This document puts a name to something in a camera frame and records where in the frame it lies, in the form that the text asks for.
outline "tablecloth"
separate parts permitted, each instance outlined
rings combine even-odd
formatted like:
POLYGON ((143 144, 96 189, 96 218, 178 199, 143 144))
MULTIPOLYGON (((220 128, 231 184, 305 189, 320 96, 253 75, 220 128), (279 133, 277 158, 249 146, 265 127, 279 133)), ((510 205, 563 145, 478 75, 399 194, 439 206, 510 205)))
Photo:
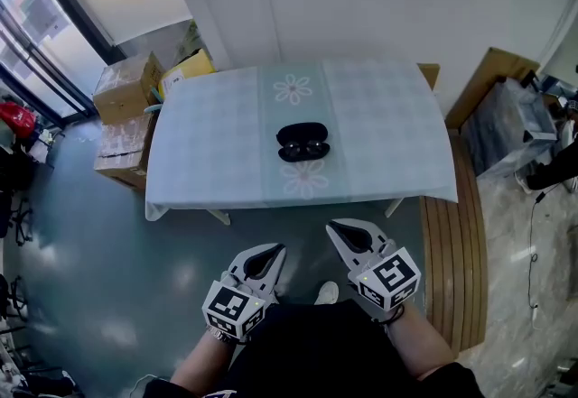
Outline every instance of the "tablecloth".
POLYGON ((324 60, 178 82, 154 132, 146 217, 169 208, 263 208, 431 196, 457 201, 452 150, 419 68, 324 60), (322 122, 331 150, 288 163, 275 135, 322 122))

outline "person's arm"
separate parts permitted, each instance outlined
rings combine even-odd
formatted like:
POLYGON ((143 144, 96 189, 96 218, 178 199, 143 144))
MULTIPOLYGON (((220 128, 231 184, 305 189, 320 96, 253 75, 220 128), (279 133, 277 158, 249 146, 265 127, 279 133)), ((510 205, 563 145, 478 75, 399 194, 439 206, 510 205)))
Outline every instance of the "person's arm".
POLYGON ((210 332, 200 338, 197 346, 171 377, 171 382, 197 396, 209 393, 227 372, 235 344, 226 344, 210 332))
POLYGON ((453 362, 453 352, 413 303, 406 301, 403 316, 391 323, 388 334, 409 373, 418 380, 453 362))

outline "red bag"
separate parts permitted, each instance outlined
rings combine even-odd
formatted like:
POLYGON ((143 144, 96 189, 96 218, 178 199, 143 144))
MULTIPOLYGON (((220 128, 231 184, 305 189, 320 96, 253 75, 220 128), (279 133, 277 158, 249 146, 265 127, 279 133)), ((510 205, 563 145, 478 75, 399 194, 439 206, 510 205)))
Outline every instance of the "red bag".
POLYGON ((34 131, 36 116, 16 103, 0 103, 0 118, 12 129, 16 138, 28 138, 34 131))

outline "black shirt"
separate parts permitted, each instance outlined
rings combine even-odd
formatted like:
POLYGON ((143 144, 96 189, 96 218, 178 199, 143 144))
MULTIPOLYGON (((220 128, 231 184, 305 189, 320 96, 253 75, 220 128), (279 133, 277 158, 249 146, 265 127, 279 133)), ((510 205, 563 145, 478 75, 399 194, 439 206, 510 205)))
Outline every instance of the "black shirt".
MULTIPOLYGON (((219 391, 240 398, 482 396, 473 373, 457 363, 415 380, 383 328, 351 300, 271 307, 214 393, 219 391)), ((162 380, 149 383, 144 393, 192 396, 162 380)))

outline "glass door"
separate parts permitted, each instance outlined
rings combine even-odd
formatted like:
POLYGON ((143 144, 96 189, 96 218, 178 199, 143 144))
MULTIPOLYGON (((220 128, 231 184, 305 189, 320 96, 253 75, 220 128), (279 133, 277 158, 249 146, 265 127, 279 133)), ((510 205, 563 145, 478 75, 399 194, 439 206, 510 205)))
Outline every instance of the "glass door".
POLYGON ((0 63, 59 117, 97 113, 106 63, 56 0, 0 0, 0 63))

